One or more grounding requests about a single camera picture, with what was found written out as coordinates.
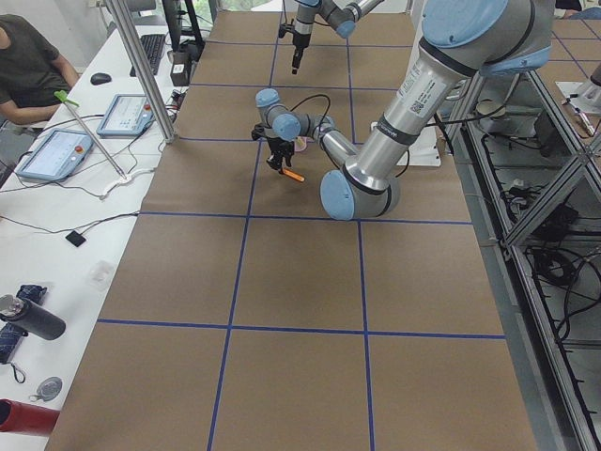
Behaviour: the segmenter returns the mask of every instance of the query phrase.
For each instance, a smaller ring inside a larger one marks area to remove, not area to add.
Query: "light blue joint cap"
[[[501,77],[502,75],[515,75],[516,73],[535,70],[544,66],[551,56],[551,47],[548,46],[537,52],[508,59],[497,64],[484,65],[480,68],[483,77]]]
[[[350,183],[338,170],[330,171],[321,180],[321,205],[331,218],[349,221],[355,215],[355,198]]]
[[[270,106],[280,101],[280,95],[275,89],[262,89],[256,93],[256,96],[254,96],[254,100],[256,101],[257,108],[263,108],[265,106]]]
[[[342,22],[338,28],[336,28],[336,33],[342,39],[348,38],[355,31],[355,27],[357,25],[353,21]]]
[[[509,0],[430,0],[424,8],[424,38],[441,49],[480,38],[497,22]]]
[[[294,115],[289,113],[276,117],[271,127],[285,141],[294,141],[301,133],[301,123]]]

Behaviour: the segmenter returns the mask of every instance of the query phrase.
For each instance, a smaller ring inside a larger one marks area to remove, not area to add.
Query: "small black box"
[[[171,54],[171,81],[173,86],[187,86],[190,84],[190,68],[192,61],[187,52],[173,52]]]
[[[75,247],[79,247],[85,243],[84,235],[77,233],[75,230],[71,231],[65,238]]]

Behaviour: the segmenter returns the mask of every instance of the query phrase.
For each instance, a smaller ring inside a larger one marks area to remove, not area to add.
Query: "keyboard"
[[[162,48],[165,45],[165,35],[143,35],[140,37],[142,48],[150,63],[152,74],[159,73],[159,64],[161,64]],[[135,69],[130,70],[130,77],[135,77]]]

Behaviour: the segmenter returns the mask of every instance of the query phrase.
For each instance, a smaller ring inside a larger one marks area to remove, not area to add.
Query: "person's arm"
[[[553,16],[555,17],[555,19],[567,19],[572,14],[576,14],[577,12],[578,11],[576,11],[575,9],[555,8],[555,11],[553,11]]]
[[[0,103],[0,115],[13,124],[27,125],[50,119],[59,106],[60,103],[50,106],[19,108],[14,101],[5,101]]]
[[[71,63],[63,55],[59,55],[57,59],[50,62],[63,76],[69,87],[73,87],[77,80],[79,80],[79,74]]]

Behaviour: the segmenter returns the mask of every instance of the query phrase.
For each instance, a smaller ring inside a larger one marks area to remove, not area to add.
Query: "orange object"
[[[292,172],[290,169],[286,169],[285,167],[282,168],[282,174],[284,174],[285,176],[289,176],[291,179],[294,179],[296,181],[304,181],[304,177],[301,174]]]

